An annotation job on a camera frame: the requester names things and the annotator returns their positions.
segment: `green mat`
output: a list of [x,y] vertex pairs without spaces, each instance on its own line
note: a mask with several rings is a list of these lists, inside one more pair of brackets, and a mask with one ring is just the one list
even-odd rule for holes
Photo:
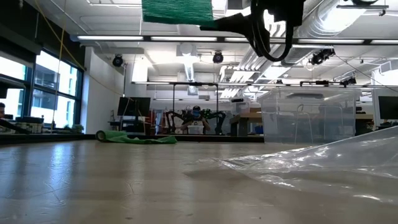
[[131,139],[123,131],[97,131],[95,138],[100,142],[119,142],[129,144],[175,144],[177,140],[174,136],[167,136],[160,139]]
[[211,0],[142,0],[144,22],[214,27]]

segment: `clear plastic bin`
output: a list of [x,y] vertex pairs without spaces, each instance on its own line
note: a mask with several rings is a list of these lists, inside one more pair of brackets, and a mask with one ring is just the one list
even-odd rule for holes
[[355,135],[359,89],[281,87],[257,99],[265,142],[326,143]]
[[250,113],[250,99],[246,97],[234,97],[230,98],[231,113],[238,115],[241,113]]
[[203,134],[203,126],[202,125],[189,125],[188,126],[188,134]]

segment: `monitor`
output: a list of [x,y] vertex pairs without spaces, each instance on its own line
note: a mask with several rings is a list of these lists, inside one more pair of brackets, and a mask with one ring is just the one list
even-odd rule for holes
[[120,97],[118,116],[149,116],[149,97]]
[[380,119],[398,119],[398,96],[379,96]]

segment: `glass window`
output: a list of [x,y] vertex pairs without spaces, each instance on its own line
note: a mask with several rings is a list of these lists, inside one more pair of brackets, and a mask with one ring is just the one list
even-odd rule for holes
[[8,89],[7,98],[0,99],[0,102],[6,105],[5,113],[13,115],[14,119],[22,114],[24,92],[23,89]]
[[36,57],[35,84],[58,90],[72,96],[76,95],[77,69],[45,52]]
[[20,80],[25,80],[26,66],[4,57],[0,57],[0,73]]
[[33,104],[30,115],[36,118],[44,118],[45,124],[51,124],[54,115],[56,128],[72,127],[75,111],[75,100],[46,93],[40,90],[33,92]]

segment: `window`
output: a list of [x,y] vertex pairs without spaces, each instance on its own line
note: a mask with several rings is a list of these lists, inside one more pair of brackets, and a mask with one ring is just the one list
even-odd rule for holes
[[14,119],[22,114],[22,103],[24,101],[24,90],[8,89],[7,98],[0,99],[6,105],[5,113],[13,115]]
[[55,95],[40,90],[33,90],[33,107],[43,109],[57,109]]
[[0,57],[0,73],[20,80],[26,79],[26,66]]
[[77,69],[46,52],[36,58],[35,84],[76,96]]
[[75,100],[63,96],[55,97],[52,93],[34,90],[34,100],[30,115],[44,118],[45,124],[53,121],[56,128],[72,127],[74,119]]
[[6,114],[13,115],[14,119],[20,116],[43,118],[47,125],[54,120],[56,128],[72,127],[80,122],[83,73],[79,69],[42,51],[36,56],[33,73],[28,64],[18,63],[18,58],[2,52],[0,55],[5,55],[0,56],[0,73],[25,85],[25,89],[8,89],[7,97],[0,99],[6,105]]

